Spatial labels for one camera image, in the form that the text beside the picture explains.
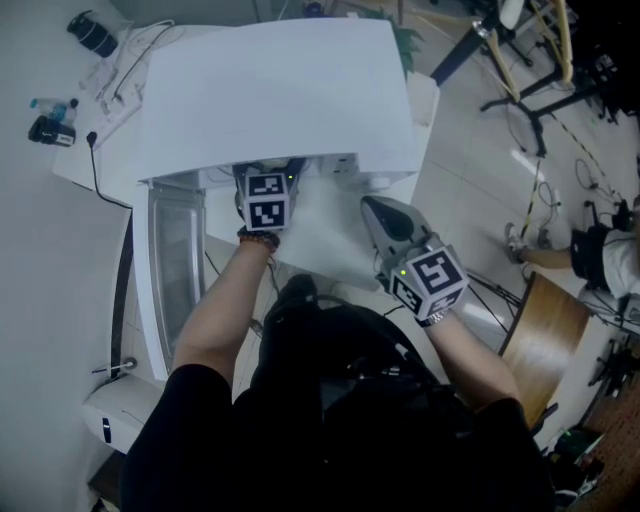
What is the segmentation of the green plant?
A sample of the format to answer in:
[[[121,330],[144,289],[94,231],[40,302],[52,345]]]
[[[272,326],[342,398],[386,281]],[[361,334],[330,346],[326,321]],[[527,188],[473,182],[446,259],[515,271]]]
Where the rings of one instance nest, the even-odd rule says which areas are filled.
[[[408,78],[408,74],[414,72],[413,54],[420,52],[418,41],[423,42],[424,38],[416,30],[398,25],[393,17],[389,17],[388,21],[392,26],[404,77]]]

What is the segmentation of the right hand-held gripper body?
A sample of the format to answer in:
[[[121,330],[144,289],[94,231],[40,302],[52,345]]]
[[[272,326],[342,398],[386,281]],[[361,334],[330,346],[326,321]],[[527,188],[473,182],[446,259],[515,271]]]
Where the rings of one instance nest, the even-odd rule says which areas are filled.
[[[381,261],[376,279],[417,321],[446,313],[469,285],[453,247],[434,232],[406,248],[395,248]]]

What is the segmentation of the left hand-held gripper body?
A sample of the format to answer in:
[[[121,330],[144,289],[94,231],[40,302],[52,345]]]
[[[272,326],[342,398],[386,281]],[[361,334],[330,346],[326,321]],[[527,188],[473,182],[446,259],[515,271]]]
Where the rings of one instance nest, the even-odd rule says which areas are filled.
[[[287,172],[244,173],[236,178],[236,207],[249,232],[289,227],[299,176]]]

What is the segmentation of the white cabinet appliance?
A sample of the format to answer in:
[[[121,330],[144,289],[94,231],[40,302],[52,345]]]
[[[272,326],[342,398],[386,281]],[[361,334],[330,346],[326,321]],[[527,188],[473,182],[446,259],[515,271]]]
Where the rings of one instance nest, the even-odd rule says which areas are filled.
[[[297,19],[227,28],[157,50],[141,113],[133,199],[136,285],[154,376],[204,293],[204,239],[244,226],[235,164],[303,160],[294,207],[251,211],[261,228],[292,218],[287,264],[375,290],[366,194],[409,202],[439,93],[405,73],[391,25]]]

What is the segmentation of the white blue pen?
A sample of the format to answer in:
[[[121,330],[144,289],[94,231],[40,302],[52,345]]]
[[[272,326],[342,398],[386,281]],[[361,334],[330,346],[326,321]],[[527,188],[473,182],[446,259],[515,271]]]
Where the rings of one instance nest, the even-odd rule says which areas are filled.
[[[137,360],[133,357],[125,358],[120,364],[103,366],[91,371],[92,374],[112,373],[120,370],[133,370],[138,366]]]

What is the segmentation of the person's black shoe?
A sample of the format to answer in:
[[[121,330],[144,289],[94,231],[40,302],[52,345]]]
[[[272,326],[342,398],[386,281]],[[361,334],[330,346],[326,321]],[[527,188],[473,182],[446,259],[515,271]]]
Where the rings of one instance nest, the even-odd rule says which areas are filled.
[[[318,290],[310,274],[296,274],[292,276],[280,290],[277,304],[286,306],[292,302],[316,300]]]

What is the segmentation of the dark brown low table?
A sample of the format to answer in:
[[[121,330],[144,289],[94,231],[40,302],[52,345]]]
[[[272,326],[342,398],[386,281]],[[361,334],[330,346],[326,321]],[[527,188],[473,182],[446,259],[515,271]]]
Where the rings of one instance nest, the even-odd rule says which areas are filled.
[[[121,511],[120,479],[124,461],[124,454],[113,452],[89,480],[89,490],[95,496],[90,512]]]

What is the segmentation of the black metal pole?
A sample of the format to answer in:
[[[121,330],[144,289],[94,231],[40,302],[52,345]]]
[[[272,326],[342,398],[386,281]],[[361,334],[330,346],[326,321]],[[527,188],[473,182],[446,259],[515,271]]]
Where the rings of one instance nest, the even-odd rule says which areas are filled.
[[[495,16],[472,22],[471,28],[431,73],[430,77],[438,87],[441,87],[445,81],[473,56],[486,42],[497,24],[498,19]]]

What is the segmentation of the clear plastic bottle blue label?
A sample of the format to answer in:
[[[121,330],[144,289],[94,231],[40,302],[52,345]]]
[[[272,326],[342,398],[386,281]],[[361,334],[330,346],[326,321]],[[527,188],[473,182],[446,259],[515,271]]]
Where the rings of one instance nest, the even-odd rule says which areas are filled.
[[[49,98],[34,98],[30,102],[30,108],[40,112],[41,115],[56,122],[71,126],[77,117],[76,98],[70,101],[62,101]]]

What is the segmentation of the person's black shirt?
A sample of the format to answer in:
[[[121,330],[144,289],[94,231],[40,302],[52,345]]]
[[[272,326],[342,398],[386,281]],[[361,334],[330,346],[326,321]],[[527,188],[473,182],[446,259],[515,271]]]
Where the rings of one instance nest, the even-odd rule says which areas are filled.
[[[408,345],[371,310],[307,306],[266,327],[238,396],[210,368],[178,369],[126,456],[121,512],[554,512],[521,407],[471,412],[419,379]],[[360,357],[420,387],[323,415],[320,378]]]

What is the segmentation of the person's right forearm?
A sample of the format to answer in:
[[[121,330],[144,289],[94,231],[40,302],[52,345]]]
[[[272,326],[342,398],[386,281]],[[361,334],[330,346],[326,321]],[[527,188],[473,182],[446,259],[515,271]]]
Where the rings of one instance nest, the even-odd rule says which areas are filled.
[[[424,328],[450,383],[475,412],[503,399],[519,401],[515,378],[504,360],[453,312]]]

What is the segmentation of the white chair frame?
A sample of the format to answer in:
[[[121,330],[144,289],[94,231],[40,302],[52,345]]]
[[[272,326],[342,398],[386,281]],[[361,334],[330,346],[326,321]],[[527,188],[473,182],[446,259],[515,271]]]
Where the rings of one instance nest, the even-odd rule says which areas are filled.
[[[513,30],[519,21],[525,0],[499,0],[499,20],[507,29]]]

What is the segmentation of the white round appliance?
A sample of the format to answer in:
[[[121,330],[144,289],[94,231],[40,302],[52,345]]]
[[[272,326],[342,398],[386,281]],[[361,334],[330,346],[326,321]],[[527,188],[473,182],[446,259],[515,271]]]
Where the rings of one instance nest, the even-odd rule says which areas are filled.
[[[161,394],[160,388],[126,374],[87,398],[82,406],[85,424],[105,445],[127,454]]]

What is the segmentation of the person's left forearm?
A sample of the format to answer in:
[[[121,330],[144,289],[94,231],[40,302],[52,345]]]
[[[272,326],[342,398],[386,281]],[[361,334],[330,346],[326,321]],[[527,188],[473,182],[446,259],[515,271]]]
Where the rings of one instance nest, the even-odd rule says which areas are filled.
[[[177,341],[172,370],[199,365],[233,382],[236,359],[250,329],[270,256],[257,241],[243,241],[191,312]]]

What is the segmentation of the black water bottle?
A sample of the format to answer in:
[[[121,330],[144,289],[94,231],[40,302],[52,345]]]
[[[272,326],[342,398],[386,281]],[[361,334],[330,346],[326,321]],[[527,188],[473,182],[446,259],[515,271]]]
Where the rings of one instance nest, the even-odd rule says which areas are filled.
[[[87,10],[76,15],[67,25],[67,32],[89,51],[101,58],[108,58],[118,47],[117,39]]]

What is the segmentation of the black floor stand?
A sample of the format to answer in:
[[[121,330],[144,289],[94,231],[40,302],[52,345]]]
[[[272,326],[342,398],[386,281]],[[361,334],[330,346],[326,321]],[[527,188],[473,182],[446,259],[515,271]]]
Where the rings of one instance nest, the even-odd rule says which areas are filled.
[[[547,74],[540,80],[536,81],[532,85],[526,87],[524,90],[520,92],[520,99],[515,100],[513,97],[508,96],[503,99],[497,99],[484,104],[481,108],[481,112],[486,112],[487,110],[498,107],[498,106],[507,106],[514,105],[521,112],[525,114],[528,118],[532,131],[534,133],[534,138],[537,143],[537,152],[536,155],[540,158],[544,158],[547,154],[546,145],[543,138],[543,126],[541,124],[541,119],[545,116],[554,116],[554,112],[560,109],[563,109],[572,104],[578,103],[582,100],[586,100],[596,94],[600,94],[602,91],[606,90],[610,84],[608,82],[597,82],[586,88],[579,89],[573,92],[569,97],[551,103],[543,108],[531,110],[527,107],[523,100],[530,97],[536,92],[539,92],[541,89],[551,85],[553,82],[556,82],[561,77],[561,69],[556,67],[551,73]]]

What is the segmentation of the black table leg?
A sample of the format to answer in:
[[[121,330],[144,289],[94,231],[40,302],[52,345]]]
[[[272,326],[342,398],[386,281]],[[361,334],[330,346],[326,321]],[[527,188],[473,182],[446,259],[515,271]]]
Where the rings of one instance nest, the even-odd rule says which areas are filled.
[[[125,303],[133,255],[133,221],[132,215],[129,215],[121,246],[114,289],[110,346],[110,365],[112,367],[120,365],[122,361],[122,332],[124,325]]]

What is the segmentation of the light wooden chair frame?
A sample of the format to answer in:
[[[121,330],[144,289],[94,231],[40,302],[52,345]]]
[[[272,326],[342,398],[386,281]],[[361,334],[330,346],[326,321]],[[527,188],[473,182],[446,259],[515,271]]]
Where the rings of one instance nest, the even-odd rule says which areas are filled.
[[[573,48],[571,41],[571,34],[569,28],[569,18],[567,14],[567,6],[565,0],[542,0],[547,4],[551,11],[555,12],[556,27],[559,31],[559,35],[555,36],[552,33],[551,28],[544,20],[543,13],[538,7],[538,0],[525,0],[523,10],[525,7],[530,7],[533,15],[532,18],[538,24],[541,34],[544,39],[550,44],[552,54],[555,57],[556,63],[561,69],[561,77],[557,81],[561,81],[564,84],[569,84],[573,78]],[[499,20],[499,28],[507,30]],[[505,63],[499,44],[498,30],[495,28],[489,38],[486,40],[489,56],[496,70],[496,80],[502,86],[506,92],[506,96],[511,96],[515,100],[520,99],[521,90],[518,88],[507,64]]]

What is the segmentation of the black chest pack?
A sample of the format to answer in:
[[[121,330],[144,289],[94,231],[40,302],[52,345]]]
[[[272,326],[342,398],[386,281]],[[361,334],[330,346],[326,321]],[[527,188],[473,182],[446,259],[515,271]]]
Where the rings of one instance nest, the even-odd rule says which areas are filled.
[[[374,400],[402,396],[420,387],[415,376],[398,364],[381,364],[360,357],[343,370],[319,381],[321,411],[326,415],[332,407],[347,399]]]

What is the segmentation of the brown wooden stool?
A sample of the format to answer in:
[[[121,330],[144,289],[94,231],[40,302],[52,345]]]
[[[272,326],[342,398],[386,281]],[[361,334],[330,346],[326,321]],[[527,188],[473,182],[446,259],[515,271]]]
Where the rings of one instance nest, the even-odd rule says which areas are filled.
[[[591,311],[534,272],[499,354],[511,370],[529,427],[542,421],[580,345]]]

